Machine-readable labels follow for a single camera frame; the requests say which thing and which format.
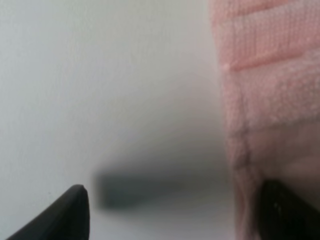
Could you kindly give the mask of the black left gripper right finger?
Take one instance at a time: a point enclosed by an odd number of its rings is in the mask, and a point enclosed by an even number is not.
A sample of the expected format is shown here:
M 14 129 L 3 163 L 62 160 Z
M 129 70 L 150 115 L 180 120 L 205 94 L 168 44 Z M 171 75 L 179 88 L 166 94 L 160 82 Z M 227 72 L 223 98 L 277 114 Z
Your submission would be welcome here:
M 320 212 L 277 180 L 263 183 L 257 219 L 262 240 L 320 238 Z

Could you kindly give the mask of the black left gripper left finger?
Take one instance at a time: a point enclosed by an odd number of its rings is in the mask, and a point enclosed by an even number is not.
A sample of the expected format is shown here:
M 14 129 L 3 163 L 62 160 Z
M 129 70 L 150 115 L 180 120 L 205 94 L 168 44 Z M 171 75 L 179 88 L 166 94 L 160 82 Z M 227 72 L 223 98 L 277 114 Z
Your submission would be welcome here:
M 90 206 L 88 192 L 76 184 L 47 209 L 9 237 L 10 240 L 88 240 Z

